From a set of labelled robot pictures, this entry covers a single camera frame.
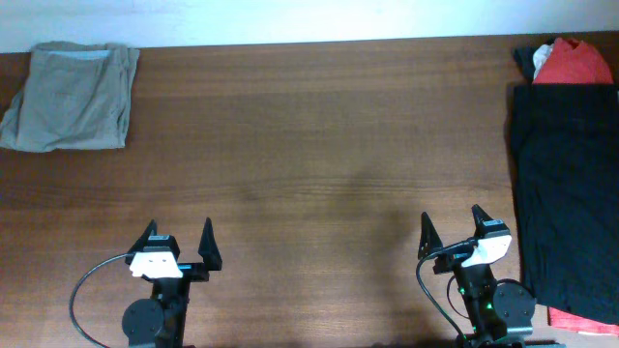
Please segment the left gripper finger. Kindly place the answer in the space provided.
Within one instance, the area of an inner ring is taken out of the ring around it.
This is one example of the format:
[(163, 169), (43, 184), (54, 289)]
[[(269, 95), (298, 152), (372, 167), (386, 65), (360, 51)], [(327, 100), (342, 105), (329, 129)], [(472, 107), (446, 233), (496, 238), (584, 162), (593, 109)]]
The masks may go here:
[(140, 235), (140, 237), (135, 241), (135, 243), (128, 250), (128, 256), (126, 257), (126, 264), (130, 265), (133, 261), (134, 255), (137, 252), (141, 252), (145, 248), (151, 236), (156, 236), (156, 235), (157, 235), (157, 223), (154, 219), (152, 219), (147, 225), (147, 227), (145, 228), (144, 232)]
[(198, 254), (202, 257), (208, 271), (220, 271), (222, 269), (221, 254), (215, 241), (212, 220), (209, 217), (206, 218), (204, 223)]

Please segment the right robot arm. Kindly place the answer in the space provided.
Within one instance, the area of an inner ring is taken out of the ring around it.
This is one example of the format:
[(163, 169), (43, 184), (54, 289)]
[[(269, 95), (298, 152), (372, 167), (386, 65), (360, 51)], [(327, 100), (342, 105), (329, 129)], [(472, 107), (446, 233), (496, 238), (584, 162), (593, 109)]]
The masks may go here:
[[(480, 206), (471, 208), (475, 230), (471, 237), (445, 246), (428, 213), (421, 214), (421, 237), (415, 275), (429, 301), (455, 329), (457, 347), (523, 347), (532, 334), (537, 300), (514, 279), (498, 279), (491, 265), (507, 255), (510, 228)], [(437, 275), (450, 274), (466, 309), (472, 333), (465, 333), (434, 299), (422, 279), (422, 268), (432, 261)]]

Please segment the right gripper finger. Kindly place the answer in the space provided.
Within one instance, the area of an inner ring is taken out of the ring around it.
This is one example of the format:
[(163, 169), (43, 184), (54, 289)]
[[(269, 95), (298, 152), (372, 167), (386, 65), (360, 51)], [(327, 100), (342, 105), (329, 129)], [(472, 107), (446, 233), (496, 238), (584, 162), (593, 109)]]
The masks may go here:
[(423, 259), (443, 247), (442, 241), (427, 212), (421, 214), (421, 236), (418, 258)]
[(473, 205), (471, 210), (475, 223), (474, 236), (476, 238), (483, 238), (489, 230), (487, 224), (493, 222), (493, 218), (478, 204)]

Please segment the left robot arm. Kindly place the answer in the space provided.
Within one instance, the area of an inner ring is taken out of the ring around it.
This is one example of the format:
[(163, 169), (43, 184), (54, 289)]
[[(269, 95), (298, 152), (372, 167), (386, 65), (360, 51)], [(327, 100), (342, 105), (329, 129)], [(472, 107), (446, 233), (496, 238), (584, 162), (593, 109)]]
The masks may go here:
[(122, 330), (131, 347), (183, 345), (191, 285), (207, 282), (211, 272), (222, 268), (210, 219), (205, 220), (197, 253), (202, 258), (200, 262), (179, 262), (176, 239), (160, 235), (153, 220), (130, 247), (126, 264), (132, 276), (152, 285), (151, 295), (130, 304), (123, 314)]

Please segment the black shorts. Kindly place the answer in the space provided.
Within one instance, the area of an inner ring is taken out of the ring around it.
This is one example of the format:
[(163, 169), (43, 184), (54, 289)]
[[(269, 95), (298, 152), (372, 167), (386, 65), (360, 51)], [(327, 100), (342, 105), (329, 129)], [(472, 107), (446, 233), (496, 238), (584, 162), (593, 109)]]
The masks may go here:
[(510, 150), (522, 280), (539, 304), (618, 322), (618, 91), (515, 87)]

